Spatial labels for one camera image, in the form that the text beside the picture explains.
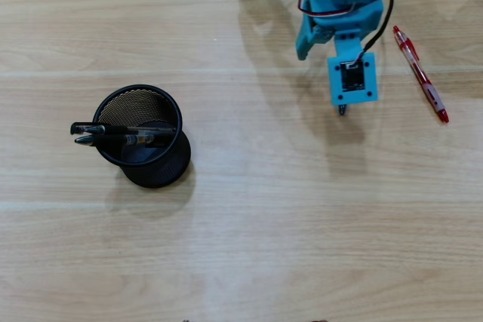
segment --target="black mesh pen holder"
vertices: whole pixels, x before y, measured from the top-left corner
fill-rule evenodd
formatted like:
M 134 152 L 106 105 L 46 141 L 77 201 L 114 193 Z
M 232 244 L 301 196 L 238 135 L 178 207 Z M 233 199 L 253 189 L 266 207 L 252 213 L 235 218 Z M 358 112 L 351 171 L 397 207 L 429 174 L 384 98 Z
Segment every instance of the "black mesh pen holder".
M 117 90 L 99 106 L 93 122 L 128 127 L 175 127 L 171 143 L 162 148 L 113 145 L 97 148 L 128 179 L 145 188 L 161 188 L 179 179 L 191 159 L 181 111 L 173 98 L 157 87 L 136 84 Z

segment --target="red pen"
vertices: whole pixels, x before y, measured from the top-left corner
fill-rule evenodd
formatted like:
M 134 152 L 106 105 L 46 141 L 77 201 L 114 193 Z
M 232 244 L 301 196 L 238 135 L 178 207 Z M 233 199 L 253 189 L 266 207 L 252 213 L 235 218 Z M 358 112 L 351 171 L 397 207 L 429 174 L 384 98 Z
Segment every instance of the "red pen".
M 438 92 L 436 92 L 436 89 L 429 81 L 428 76 L 423 71 L 423 67 L 421 67 L 419 62 L 420 58 L 417 56 L 412 41 L 397 26 L 394 27 L 394 36 L 402 53 L 406 56 L 406 59 L 411 65 L 417 80 L 420 82 L 428 101 L 432 104 L 432 107 L 438 114 L 439 119 L 444 123 L 448 123 L 450 119 L 446 112 L 445 105 L 443 104 L 443 101 L 441 101 Z

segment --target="wood grain surface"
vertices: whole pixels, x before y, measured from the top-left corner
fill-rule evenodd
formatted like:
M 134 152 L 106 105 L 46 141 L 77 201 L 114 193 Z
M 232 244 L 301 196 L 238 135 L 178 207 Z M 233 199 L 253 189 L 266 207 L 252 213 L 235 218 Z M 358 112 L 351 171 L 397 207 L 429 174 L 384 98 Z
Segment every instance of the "wood grain surface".
M 395 0 L 380 102 L 337 117 L 297 0 L 0 1 L 1 322 L 483 321 L 483 0 Z M 128 84 L 192 163 L 141 189 L 68 127 Z

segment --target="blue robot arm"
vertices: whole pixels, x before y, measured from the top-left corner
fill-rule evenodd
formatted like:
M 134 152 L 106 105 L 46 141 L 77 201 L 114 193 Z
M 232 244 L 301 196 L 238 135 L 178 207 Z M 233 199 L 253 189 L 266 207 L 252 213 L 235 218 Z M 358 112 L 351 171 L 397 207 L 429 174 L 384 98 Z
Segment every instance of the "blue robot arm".
M 361 41 L 377 29 L 383 15 L 382 0 L 300 0 L 304 13 L 297 37 L 297 56 L 305 60 L 314 44 L 332 38 L 337 56 L 328 59 L 332 103 L 343 114 L 346 105 L 378 100 L 374 54 L 367 50 L 387 25 L 393 0 L 381 30 L 363 48 Z

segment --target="pen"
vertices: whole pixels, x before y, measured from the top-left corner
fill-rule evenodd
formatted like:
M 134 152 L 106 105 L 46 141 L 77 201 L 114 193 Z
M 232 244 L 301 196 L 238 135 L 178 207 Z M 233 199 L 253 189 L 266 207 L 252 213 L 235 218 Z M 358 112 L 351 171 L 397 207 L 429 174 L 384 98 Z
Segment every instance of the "pen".
M 166 146 L 164 140 L 155 135 L 90 135 L 75 139 L 75 143 L 83 146 L 104 147 L 120 144 L 123 146 L 149 145 L 149 147 Z
M 163 136 L 174 136 L 176 129 L 172 127 L 126 127 L 126 126 L 109 126 L 98 125 L 90 126 L 84 129 L 84 132 L 94 135 L 146 135 L 155 134 Z
M 441 97 L 436 92 L 436 89 L 431 84 L 426 73 L 423 71 L 423 67 L 420 65 L 420 58 L 416 53 L 416 49 L 414 49 L 412 41 L 397 27 L 394 27 L 394 37 L 395 40 L 398 42 L 399 48 L 401 48 L 402 53 L 405 55 L 406 59 L 408 60 L 411 68 L 414 71 L 414 74 L 417 77 L 428 101 L 432 104 L 432 107 L 435 109 L 438 117 L 444 123 L 448 123 L 450 121 L 448 114 L 445 109 L 445 105 L 443 101 L 441 101 Z
M 99 122 L 74 122 L 70 127 L 70 134 L 81 134 L 84 133 L 85 130 L 89 127 L 93 126 L 100 126 L 100 125 L 108 125 L 108 124 L 101 124 Z
M 94 135 L 140 135 L 157 134 L 164 136 L 174 136 L 174 127 L 127 127 L 111 126 L 110 124 L 99 124 L 92 122 L 75 122 L 70 127 L 70 134 L 83 134 L 84 132 Z

